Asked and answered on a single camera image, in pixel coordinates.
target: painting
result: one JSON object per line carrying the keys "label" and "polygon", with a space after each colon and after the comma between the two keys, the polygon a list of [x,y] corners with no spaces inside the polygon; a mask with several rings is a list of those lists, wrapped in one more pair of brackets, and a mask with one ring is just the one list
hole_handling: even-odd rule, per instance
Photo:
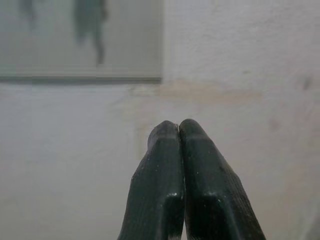
{"label": "painting", "polygon": [[0,77],[159,78],[161,0],[0,0]]}

